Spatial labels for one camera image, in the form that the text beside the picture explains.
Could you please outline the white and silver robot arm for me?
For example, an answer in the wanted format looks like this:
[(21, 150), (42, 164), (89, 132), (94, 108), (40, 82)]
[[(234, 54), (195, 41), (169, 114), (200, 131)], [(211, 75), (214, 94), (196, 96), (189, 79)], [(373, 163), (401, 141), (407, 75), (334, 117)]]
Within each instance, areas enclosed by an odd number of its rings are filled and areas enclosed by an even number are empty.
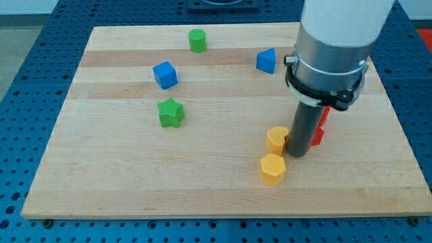
[(309, 107), (345, 111), (362, 92), (367, 59), (394, 0), (306, 0), (293, 53), (291, 93)]

